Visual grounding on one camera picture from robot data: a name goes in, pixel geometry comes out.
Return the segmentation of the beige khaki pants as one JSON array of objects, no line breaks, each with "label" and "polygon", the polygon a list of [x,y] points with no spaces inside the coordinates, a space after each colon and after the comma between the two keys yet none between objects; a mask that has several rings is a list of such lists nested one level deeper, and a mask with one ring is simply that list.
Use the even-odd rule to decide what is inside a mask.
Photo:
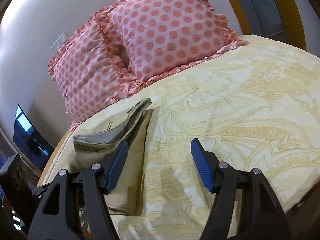
[{"label": "beige khaki pants", "polygon": [[104,168],[99,187],[112,215],[135,214],[142,181],[146,132],[151,117],[146,98],[104,120],[91,134],[73,137],[72,172],[94,164]]}]

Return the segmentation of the dark tv screen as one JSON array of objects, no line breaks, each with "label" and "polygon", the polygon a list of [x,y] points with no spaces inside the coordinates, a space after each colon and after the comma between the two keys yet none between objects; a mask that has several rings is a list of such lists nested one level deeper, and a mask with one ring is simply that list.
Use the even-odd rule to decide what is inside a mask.
[{"label": "dark tv screen", "polygon": [[19,104],[16,108],[13,141],[38,170],[44,170],[54,148],[32,125]]}]

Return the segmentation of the yellow patterned bedspread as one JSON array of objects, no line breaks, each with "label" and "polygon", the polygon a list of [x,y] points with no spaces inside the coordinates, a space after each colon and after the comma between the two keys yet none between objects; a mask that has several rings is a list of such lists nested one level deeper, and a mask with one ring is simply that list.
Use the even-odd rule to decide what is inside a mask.
[{"label": "yellow patterned bedspread", "polygon": [[319,55],[246,35],[248,44],[166,77],[82,123],[150,98],[136,216],[113,216],[121,239],[199,239],[214,196],[197,174],[190,143],[249,171],[261,169],[288,211],[319,181]]}]

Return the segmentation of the pink polka dot pillow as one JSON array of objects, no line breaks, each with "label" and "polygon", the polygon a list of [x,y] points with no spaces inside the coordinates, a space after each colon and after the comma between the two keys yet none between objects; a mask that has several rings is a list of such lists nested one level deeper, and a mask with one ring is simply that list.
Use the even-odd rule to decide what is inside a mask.
[{"label": "pink polka dot pillow", "polygon": [[127,95],[248,44],[208,0],[125,0],[109,19],[129,58]]},{"label": "pink polka dot pillow", "polygon": [[94,12],[49,61],[48,73],[72,119],[71,130],[132,94],[134,75],[120,57],[123,44],[108,16],[121,3]]}]

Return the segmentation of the white wall socket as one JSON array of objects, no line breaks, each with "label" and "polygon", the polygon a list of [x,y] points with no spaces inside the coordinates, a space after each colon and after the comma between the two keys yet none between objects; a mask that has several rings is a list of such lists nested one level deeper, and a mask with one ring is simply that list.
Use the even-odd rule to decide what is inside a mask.
[{"label": "white wall socket", "polygon": [[67,41],[67,36],[65,35],[64,32],[62,32],[60,36],[57,38],[57,40],[53,43],[50,50],[54,52],[58,51],[61,48],[61,46],[65,44],[66,41]]}]

